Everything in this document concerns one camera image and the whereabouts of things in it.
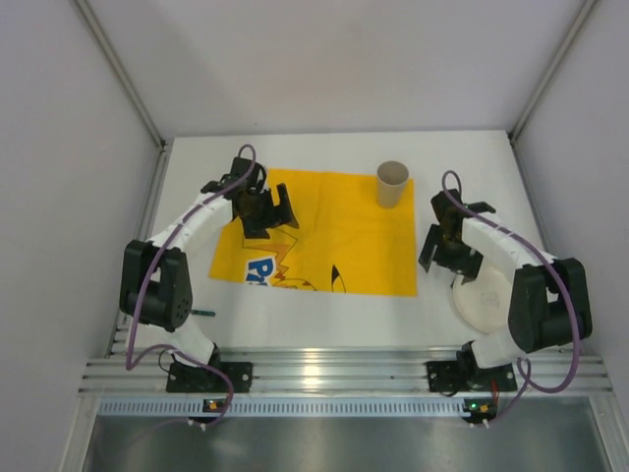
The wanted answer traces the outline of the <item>cream round plate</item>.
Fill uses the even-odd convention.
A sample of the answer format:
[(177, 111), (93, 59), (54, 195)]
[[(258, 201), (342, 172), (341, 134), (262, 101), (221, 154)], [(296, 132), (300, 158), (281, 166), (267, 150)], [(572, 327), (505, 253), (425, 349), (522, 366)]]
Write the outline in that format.
[(452, 301), (460, 317), (473, 329), (491, 334), (507, 326), (515, 266), (484, 259), (477, 277), (456, 274)]

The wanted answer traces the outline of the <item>yellow cartoon print cloth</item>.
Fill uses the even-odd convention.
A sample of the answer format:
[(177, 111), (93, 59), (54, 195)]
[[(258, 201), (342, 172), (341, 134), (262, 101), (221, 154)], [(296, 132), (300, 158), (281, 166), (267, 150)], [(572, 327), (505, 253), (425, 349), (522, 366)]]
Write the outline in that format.
[(286, 186), (299, 223), (247, 239), (243, 225), (225, 226), (208, 275), (275, 288), (393, 297), (417, 289), (414, 184), (386, 209), (373, 175), (272, 169)]

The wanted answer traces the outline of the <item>beige paper cup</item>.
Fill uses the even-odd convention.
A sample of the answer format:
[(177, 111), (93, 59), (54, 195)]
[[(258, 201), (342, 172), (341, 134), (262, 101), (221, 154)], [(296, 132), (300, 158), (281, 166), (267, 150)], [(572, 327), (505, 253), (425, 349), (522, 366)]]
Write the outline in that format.
[(376, 200), (383, 208), (393, 208), (400, 202), (409, 179), (405, 164), (395, 160), (382, 162), (376, 170)]

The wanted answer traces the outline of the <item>fork with teal handle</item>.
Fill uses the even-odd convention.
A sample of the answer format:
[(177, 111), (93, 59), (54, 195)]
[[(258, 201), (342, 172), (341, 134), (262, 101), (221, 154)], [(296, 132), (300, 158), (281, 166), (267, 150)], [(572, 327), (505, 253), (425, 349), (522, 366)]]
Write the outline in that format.
[(191, 314), (204, 317), (215, 317), (216, 315), (215, 312), (207, 310), (191, 310)]

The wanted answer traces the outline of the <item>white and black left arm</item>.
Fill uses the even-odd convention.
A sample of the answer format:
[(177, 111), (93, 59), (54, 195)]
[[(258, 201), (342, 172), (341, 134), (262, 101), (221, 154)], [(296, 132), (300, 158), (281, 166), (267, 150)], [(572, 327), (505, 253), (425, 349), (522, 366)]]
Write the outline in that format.
[(193, 203), (165, 229), (125, 248), (119, 309), (132, 318), (126, 369), (152, 351), (165, 350), (185, 364), (205, 369), (217, 346), (192, 319), (189, 259), (234, 220), (247, 239), (262, 240), (282, 225), (299, 226), (285, 184), (275, 200), (266, 168), (252, 156), (233, 158), (230, 171), (201, 187)]

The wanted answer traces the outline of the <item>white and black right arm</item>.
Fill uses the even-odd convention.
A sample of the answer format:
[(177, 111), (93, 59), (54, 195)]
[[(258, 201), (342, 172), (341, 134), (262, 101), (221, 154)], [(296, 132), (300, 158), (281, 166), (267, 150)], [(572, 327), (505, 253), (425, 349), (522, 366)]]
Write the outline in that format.
[(464, 205), (456, 189), (439, 192), (430, 203), (436, 222), (418, 263), (423, 269), (437, 265), (454, 273), (454, 306), (481, 332), (456, 354), (468, 379), (591, 336), (581, 262), (537, 249), (505, 228), (488, 203)]

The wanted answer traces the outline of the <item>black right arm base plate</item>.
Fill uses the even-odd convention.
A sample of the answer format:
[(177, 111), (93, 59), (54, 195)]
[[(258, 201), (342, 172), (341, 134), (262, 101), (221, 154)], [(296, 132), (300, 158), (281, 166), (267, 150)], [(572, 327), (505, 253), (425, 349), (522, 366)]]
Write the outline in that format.
[(515, 392), (518, 388), (511, 365), (465, 373), (456, 361), (426, 362), (429, 391), (444, 396), (459, 392)]

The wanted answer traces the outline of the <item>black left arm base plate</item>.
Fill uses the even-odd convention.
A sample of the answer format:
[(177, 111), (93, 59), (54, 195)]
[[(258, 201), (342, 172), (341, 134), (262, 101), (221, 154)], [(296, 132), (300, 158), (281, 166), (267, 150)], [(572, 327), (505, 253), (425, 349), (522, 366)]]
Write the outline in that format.
[[(251, 362), (223, 362), (221, 372), (235, 393), (249, 393), (254, 377)], [(227, 393), (226, 381), (206, 369), (173, 362), (169, 367), (166, 391), (169, 393)]]

